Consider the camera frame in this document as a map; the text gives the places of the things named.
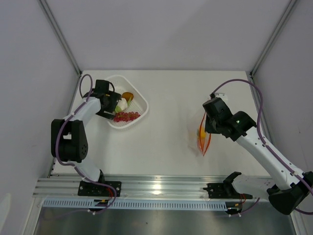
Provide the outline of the orange fruit with leaf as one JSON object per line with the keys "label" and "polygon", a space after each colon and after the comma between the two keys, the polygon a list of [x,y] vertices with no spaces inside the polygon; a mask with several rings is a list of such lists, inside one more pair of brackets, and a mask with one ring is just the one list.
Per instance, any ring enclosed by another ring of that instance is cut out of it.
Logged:
{"label": "orange fruit with leaf", "polygon": [[206,132],[205,130],[202,128],[202,129],[198,129],[197,130],[197,136],[201,139],[205,139],[206,138]]}

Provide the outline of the white cauliflower with leaves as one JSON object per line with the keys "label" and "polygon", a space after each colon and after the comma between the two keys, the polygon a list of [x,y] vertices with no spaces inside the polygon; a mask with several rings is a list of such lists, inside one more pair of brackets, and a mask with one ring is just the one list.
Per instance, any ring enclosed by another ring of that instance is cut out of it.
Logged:
{"label": "white cauliflower with leaves", "polygon": [[128,102],[125,98],[121,98],[115,107],[115,113],[120,113],[128,108]]}

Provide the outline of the clear zip top bag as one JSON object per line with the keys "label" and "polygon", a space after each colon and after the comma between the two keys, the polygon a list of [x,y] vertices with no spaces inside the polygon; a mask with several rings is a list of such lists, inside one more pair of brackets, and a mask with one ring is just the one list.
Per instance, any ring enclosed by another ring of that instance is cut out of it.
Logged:
{"label": "clear zip top bag", "polygon": [[205,156],[211,142],[211,134],[205,131],[206,113],[203,108],[198,109],[187,119],[188,147],[196,156]]}

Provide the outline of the red orange peach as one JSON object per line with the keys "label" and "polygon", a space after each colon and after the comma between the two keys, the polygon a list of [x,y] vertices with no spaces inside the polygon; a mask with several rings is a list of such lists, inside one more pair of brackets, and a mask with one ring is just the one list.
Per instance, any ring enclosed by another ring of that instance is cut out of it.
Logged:
{"label": "red orange peach", "polygon": [[198,139],[197,146],[200,151],[204,150],[205,139]]}

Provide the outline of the red grape bunch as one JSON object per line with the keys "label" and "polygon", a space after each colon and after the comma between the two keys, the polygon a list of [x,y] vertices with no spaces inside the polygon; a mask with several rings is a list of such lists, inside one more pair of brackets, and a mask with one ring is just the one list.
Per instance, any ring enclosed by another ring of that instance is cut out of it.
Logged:
{"label": "red grape bunch", "polygon": [[113,118],[114,122],[130,122],[139,118],[140,114],[138,112],[119,112],[115,114]]}

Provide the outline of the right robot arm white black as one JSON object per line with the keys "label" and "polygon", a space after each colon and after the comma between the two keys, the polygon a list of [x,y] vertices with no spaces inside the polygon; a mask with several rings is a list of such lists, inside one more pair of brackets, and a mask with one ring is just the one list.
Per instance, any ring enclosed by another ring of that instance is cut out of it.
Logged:
{"label": "right robot arm white black", "polygon": [[257,123],[245,112],[233,114],[219,97],[206,101],[205,131],[230,138],[248,151],[271,176],[271,181],[251,179],[233,172],[225,179],[224,194],[249,194],[266,199],[281,214],[289,215],[312,192],[313,173],[304,172],[265,138]]}

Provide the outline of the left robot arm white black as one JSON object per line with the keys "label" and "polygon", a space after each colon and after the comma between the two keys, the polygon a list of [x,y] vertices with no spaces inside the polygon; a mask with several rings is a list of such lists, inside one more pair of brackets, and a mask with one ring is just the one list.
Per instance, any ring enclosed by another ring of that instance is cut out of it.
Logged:
{"label": "left robot arm white black", "polygon": [[101,169],[88,156],[89,145],[85,127],[92,117],[98,115],[114,119],[115,108],[121,94],[115,91],[112,82],[96,80],[95,86],[82,95],[81,103],[63,119],[51,123],[51,154],[63,166],[72,166],[90,183],[89,190],[96,196],[106,191],[106,181]]}

